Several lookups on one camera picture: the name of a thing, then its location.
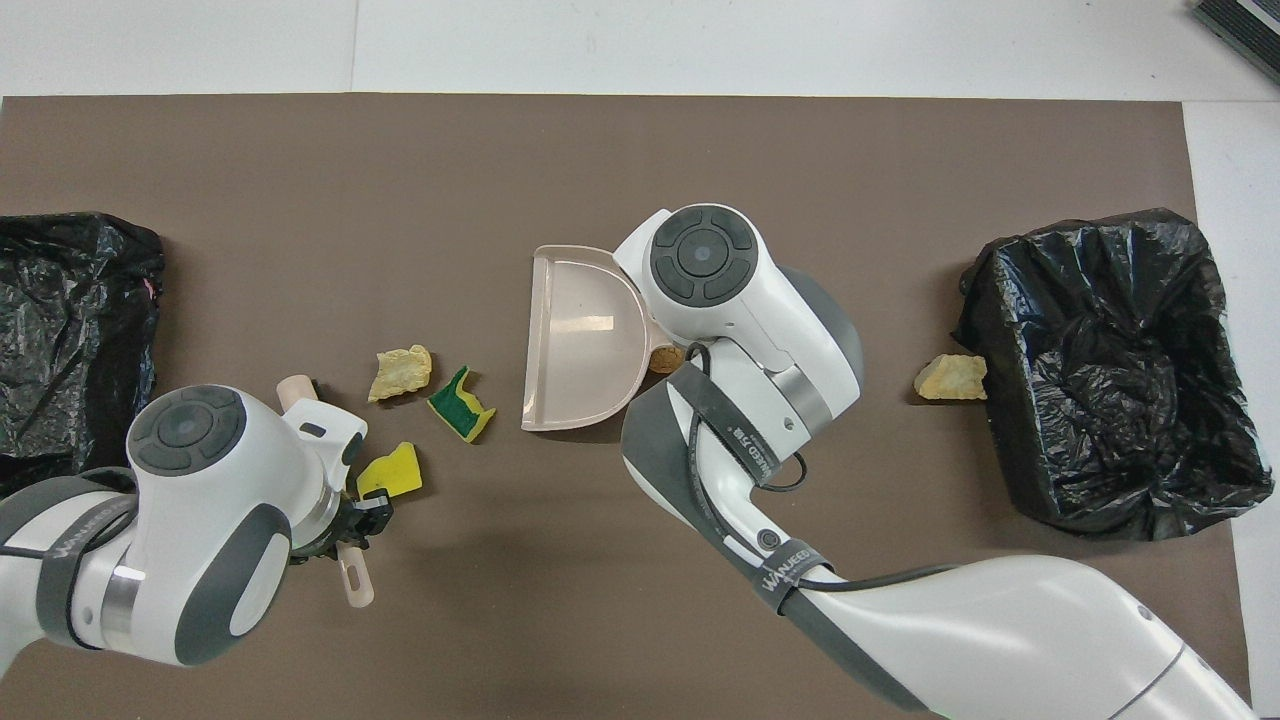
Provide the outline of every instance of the circular button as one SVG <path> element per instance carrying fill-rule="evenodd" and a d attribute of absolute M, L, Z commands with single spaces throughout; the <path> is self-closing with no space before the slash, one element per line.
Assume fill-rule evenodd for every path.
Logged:
<path fill-rule="evenodd" d="M 202 405 L 177 402 L 160 415 L 156 425 L 161 445 L 188 447 L 209 434 L 214 427 L 214 415 Z"/>
<path fill-rule="evenodd" d="M 698 228 L 681 238 L 676 258 L 690 275 L 714 275 L 728 259 L 728 241 L 714 228 Z"/>

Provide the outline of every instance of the garbage bag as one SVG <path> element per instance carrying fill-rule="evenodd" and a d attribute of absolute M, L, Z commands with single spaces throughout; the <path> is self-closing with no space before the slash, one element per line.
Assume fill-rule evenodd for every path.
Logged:
<path fill-rule="evenodd" d="M 1019 511 L 1093 538 L 1164 539 L 1271 495 L 1208 243 L 1165 209 L 988 243 L 954 337 L 987 360 Z"/>
<path fill-rule="evenodd" d="M 0 498 L 125 464 L 163 270 L 156 233 L 111 215 L 0 218 Z"/>

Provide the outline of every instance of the gray velcro strap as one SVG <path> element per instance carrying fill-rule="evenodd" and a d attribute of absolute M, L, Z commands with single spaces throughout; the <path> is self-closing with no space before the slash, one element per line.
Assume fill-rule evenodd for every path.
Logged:
<path fill-rule="evenodd" d="M 36 583 L 36 618 L 49 639 L 68 647 L 97 650 L 81 642 L 72 629 L 72 593 L 76 589 L 76 578 L 79 575 L 81 560 L 90 543 L 113 523 L 133 512 L 137 505 L 136 495 L 122 495 L 99 502 L 77 518 L 45 552 L 45 559 L 40 564 L 40 579 Z"/>
<path fill-rule="evenodd" d="M 671 374 L 668 382 L 733 454 L 756 487 L 767 484 L 778 473 L 782 461 L 764 442 L 764 436 L 705 373 L 691 363 L 685 363 Z"/>
<path fill-rule="evenodd" d="M 751 587 L 765 605 L 782 615 L 782 602 L 800 584 L 800 578 L 818 565 L 829 568 L 827 560 L 809 547 L 809 543 L 791 538 L 756 568 Z"/>

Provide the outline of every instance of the white floor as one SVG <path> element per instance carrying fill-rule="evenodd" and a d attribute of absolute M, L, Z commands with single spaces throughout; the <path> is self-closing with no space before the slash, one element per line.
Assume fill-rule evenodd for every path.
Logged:
<path fill-rule="evenodd" d="M 1184 101 L 1280 457 L 1280 86 L 1183 0 L 0 0 L 0 96 L 346 91 Z M 1234 529 L 1254 708 L 1280 716 L 1280 501 Z"/>

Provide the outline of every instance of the green sponge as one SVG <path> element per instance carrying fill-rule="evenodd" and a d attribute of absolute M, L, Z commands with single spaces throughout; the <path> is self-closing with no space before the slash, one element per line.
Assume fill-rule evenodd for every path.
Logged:
<path fill-rule="evenodd" d="M 431 404 L 431 410 L 435 410 L 435 414 L 444 420 L 444 424 L 458 433 L 458 437 L 472 442 L 497 410 L 493 407 L 485 410 L 476 396 L 462 389 L 462 384 L 467 382 L 468 374 L 471 374 L 471 368 L 463 365 L 453 375 L 453 379 L 449 380 L 449 384 L 440 388 L 431 397 L 428 397 L 426 401 Z"/>

